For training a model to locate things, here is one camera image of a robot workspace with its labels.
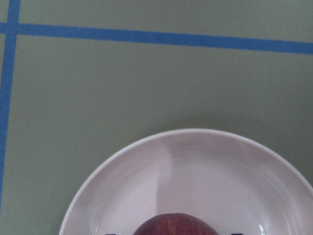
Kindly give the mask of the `red apple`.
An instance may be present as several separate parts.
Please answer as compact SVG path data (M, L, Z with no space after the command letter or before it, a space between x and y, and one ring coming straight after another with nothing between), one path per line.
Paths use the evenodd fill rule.
M134 235L218 235L202 220L183 213L154 216L140 225Z

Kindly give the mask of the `pink plate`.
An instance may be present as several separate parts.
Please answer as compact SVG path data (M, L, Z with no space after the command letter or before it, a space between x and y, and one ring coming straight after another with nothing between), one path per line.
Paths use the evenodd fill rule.
M250 139L181 129L136 141L82 184L62 235L131 235L148 219L185 213L221 235L310 235L313 188L285 159Z

